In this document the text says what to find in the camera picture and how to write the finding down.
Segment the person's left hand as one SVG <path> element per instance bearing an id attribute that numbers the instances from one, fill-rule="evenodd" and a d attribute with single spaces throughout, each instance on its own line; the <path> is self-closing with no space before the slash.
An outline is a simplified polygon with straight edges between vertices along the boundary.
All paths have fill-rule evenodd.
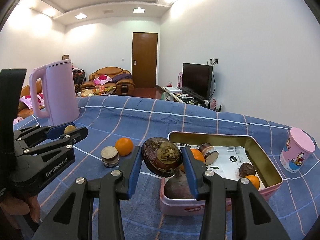
<path id="1" fill-rule="evenodd" d="M 38 195 L 35 195 L 33 197 L 27 197 L 25 200 L 7 197 L 1 201 L 1 209 L 14 229 L 20 228 L 14 216 L 29 214 L 35 223 L 40 221 L 40 205 L 37 197 Z"/>

